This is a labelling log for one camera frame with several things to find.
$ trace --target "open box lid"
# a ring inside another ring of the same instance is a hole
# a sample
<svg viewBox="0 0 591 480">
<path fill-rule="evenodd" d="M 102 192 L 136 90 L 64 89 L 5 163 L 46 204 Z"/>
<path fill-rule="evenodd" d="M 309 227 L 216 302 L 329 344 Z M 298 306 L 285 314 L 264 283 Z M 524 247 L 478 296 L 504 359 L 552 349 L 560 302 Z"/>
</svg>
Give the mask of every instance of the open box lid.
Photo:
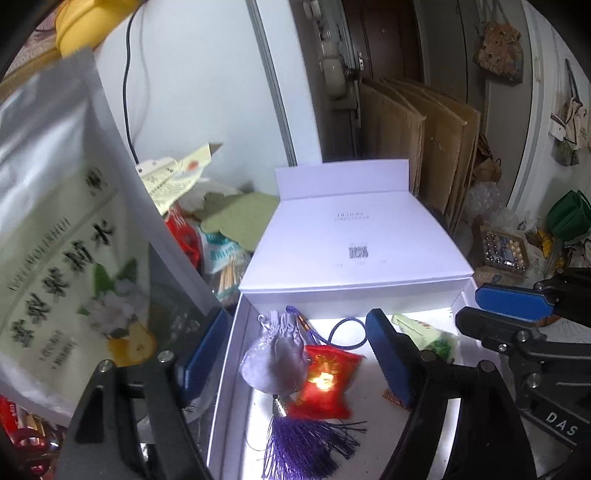
<svg viewBox="0 0 591 480">
<path fill-rule="evenodd" d="M 243 293 L 343 290 L 469 278 L 473 270 L 408 191 L 407 160 L 276 170 L 281 201 Z"/>
</svg>

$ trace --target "yellow plastic container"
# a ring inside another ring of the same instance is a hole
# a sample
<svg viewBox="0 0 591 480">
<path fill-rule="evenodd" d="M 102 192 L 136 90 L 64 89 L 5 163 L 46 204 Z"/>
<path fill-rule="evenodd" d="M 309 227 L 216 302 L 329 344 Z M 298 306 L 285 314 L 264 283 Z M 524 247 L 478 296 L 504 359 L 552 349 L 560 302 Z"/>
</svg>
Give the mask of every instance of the yellow plastic container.
<svg viewBox="0 0 591 480">
<path fill-rule="evenodd" d="M 56 17 L 56 46 L 62 57 L 95 48 L 141 0 L 66 0 Z"/>
</svg>

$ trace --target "qr code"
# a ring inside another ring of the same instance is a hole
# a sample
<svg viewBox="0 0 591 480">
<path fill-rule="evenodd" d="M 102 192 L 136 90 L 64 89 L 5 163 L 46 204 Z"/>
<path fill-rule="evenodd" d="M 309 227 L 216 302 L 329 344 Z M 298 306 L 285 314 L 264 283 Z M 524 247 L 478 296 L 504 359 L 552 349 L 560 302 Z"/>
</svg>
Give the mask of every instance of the qr code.
<svg viewBox="0 0 591 480">
<path fill-rule="evenodd" d="M 367 247 L 349 247 L 349 258 L 369 258 Z"/>
</svg>

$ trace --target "red ornament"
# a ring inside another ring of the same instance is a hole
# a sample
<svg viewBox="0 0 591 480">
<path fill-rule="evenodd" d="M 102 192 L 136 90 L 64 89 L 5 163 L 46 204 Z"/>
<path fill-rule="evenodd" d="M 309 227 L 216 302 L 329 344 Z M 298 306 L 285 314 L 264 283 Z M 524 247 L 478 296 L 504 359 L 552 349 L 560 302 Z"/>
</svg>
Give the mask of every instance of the red ornament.
<svg viewBox="0 0 591 480">
<path fill-rule="evenodd" d="M 300 419 L 342 419 L 351 416 L 343 394 L 362 356 L 329 345 L 307 345 L 312 363 L 298 399 L 290 405 L 289 416 Z"/>
</svg>

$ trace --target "green bag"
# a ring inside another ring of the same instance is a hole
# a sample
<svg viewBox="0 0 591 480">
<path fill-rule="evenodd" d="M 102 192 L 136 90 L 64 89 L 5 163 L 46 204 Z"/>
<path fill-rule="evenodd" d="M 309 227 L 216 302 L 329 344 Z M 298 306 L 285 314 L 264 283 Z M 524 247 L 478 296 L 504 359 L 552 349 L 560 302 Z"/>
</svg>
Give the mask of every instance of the green bag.
<svg viewBox="0 0 591 480">
<path fill-rule="evenodd" d="M 591 205 L 580 190 L 571 190 L 548 212 L 548 229 L 565 242 L 584 235 L 591 227 Z"/>
</svg>

